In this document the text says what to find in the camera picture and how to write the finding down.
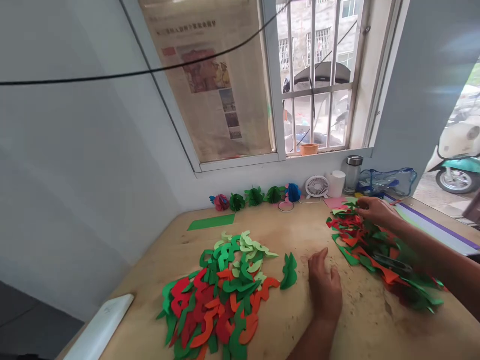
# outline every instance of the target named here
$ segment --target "small white fan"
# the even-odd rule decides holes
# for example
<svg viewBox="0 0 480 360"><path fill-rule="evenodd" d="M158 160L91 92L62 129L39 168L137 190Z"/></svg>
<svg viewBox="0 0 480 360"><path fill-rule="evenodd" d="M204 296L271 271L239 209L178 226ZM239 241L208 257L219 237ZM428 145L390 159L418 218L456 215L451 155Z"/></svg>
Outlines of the small white fan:
<svg viewBox="0 0 480 360"><path fill-rule="evenodd" d="M305 190L307 199L321 198L328 199L327 193L329 192L330 183L324 176L312 176L306 181Z"/></svg>

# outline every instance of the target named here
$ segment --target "wooden table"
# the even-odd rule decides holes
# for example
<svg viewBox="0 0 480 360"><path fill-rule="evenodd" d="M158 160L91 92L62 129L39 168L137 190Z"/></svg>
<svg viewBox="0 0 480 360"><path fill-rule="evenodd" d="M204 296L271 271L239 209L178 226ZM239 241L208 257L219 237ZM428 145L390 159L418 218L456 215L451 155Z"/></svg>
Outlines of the wooden table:
<svg viewBox="0 0 480 360"><path fill-rule="evenodd" d="M480 244L480 232L419 201L405 202ZM203 250L212 249L223 231L238 235L246 230L253 240L280 254L264 261L267 276L283 279L285 253L293 252L298 262L298 282L285 291L271 288L270 300L261 305L258 330L248 346L249 359L286 359L292 351L312 316L308 258L324 247L329 248L328 263L338 266L343 287L332 359L480 359L480 325L452 294L435 292L445 301L435 315L401 306L378 276L348 265L325 224L329 213L323 202L296 204L290 213L263 204L240 211L232 225L195 231L187 231L192 221L222 214L207 209L180 215L111 294L111 298L134 294L135 300L101 359L174 359L173 349L164 347L166 321L156 321L164 285L200 269ZM58 359L63 359L70 345ZM208 353L207 358L221 359L221 351Z"/></svg>

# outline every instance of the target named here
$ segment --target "hand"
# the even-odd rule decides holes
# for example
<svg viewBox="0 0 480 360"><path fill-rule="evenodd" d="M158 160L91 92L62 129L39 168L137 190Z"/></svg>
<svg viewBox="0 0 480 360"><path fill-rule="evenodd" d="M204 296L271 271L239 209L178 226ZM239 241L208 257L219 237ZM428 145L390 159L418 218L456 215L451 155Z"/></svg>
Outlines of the hand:
<svg viewBox="0 0 480 360"><path fill-rule="evenodd" d="M308 281L314 318L333 322L336 326L342 313L342 284L336 266L332 266L331 274L325 268L328 253L329 249L324 248L308 260Z"/></svg>
<svg viewBox="0 0 480 360"><path fill-rule="evenodd" d="M393 206L378 197L363 196L358 199L357 204L360 206L357 210L358 214L362 218L370 220L382 228L392 230L399 223L404 222Z"/></svg>

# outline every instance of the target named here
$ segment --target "blue paper pom pom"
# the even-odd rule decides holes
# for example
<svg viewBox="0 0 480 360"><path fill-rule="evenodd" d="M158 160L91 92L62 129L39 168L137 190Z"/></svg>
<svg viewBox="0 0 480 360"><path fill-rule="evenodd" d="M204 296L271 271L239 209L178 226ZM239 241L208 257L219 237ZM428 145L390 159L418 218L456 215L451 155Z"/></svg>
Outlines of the blue paper pom pom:
<svg viewBox="0 0 480 360"><path fill-rule="evenodd" d="M299 186L297 184L288 184L288 199L292 202L295 203L298 200L300 200L300 196L302 196L302 191L299 189Z"/></svg>

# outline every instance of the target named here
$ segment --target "flower pot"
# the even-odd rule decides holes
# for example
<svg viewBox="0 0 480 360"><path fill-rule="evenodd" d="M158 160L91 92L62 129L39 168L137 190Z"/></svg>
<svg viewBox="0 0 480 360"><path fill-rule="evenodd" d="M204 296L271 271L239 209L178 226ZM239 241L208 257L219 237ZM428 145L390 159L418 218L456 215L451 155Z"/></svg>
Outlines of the flower pot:
<svg viewBox="0 0 480 360"><path fill-rule="evenodd" d="M319 152L319 144L300 145L300 154L302 156L315 155Z"/></svg>

